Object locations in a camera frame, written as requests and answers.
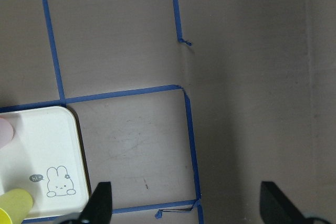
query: rabbit illustration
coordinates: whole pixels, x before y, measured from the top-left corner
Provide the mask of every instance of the rabbit illustration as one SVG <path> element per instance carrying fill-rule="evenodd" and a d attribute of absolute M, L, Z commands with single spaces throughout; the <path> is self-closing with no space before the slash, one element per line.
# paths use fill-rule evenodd
<path fill-rule="evenodd" d="M 47 171 L 48 181 L 48 197 L 73 195 L 76 191 L 73 189 L 73 182 L 64 166 L 57 168 L 51 167 Z"/>

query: pink cup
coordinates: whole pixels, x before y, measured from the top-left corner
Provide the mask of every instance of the pink cup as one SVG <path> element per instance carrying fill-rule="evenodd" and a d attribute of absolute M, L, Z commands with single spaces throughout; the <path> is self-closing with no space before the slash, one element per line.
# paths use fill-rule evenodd
<path fill-rule="evenodd" d="M 11 124 L 3 118 L 0 118 L 0 149 L 8 144 L 14 135 Z"/>

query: bunny ear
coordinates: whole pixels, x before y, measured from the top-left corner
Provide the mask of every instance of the bunny ear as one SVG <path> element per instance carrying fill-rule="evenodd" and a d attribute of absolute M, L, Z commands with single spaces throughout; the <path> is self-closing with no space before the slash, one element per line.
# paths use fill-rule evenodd
<path fill-rule="evenodd" d="M 64 178 L 68 174 L 68 170 L 64 166 L 57 167 L 58 177 Z"/>
<path fill-rule="evenodd" d="M 57 170 L 54 167 L 51 167 L 47 170 L 47 177 L 49 180 L 52 180 L 54 178 L 57 178 Z"/>

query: white tray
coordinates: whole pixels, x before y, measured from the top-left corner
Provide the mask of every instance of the white tray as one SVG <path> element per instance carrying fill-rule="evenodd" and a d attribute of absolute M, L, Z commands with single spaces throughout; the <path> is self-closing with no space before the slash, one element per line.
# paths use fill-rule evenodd
<path fill-rule="evenodd" d="M 27 219 L 82 211 L 89 195 L 73 114 L 54 106 L 0 117 L 15 131 L 0 149 L 0 195 L 27 190 L 34 199 Z"/>

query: black cable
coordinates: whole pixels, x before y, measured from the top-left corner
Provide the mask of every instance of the black cable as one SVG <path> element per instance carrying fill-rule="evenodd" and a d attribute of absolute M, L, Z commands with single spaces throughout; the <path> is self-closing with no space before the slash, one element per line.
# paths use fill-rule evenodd
<path fill-rule="evenodd" d="M 321 221 L 325 224 L 331 224 L 331 222 L 328 222 L 327 220 L 319 218 L 319 217 L 310 217 L 310 218 L 307 218 L 307 220 L 318 220 L 318 221 Z"/>

